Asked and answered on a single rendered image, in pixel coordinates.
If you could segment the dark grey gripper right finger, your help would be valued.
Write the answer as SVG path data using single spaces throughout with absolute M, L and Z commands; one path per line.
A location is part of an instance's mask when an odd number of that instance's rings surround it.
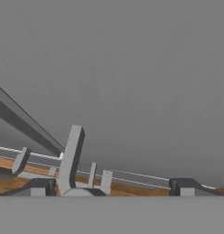
M 198 196 L 224 196 L 224 193 L 215 189 L 203 187 L 193 178 L 171 178 L 169 180 L 170 196 L 198 197 Z

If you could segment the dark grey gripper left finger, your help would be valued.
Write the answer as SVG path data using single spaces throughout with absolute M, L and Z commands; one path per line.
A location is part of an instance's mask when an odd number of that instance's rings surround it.
M 4 193 L 0 196 L 50 197 L 56 195 L 56 180 L 52 178 L 34 178 L 24 186 Z

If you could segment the grey stool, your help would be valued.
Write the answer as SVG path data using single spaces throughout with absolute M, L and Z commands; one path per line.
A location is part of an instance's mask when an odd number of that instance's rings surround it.
M 99 188 L 76 187 L 75 178 L 84 138 L 83 127 L 72 125 L 57 180 L 62 197 L 105 197 L 105 193 Z
M 30 154 L 31 150 L 24 147 L 21 153 L 16 156 L 11 169 L 0 167 L 0 178 L 17 177 L 24 170 Z
M 94 188 L 96 171 L 97 171 L 97 164 L 92 162 L 89 181 L 88 181 L 88 188 Z M 112 185 L 112 171 L 103 170 L 101 176 L 100 190 L 104 192 L 106 195 L 109 195 L 111 193 L 111 185 Z

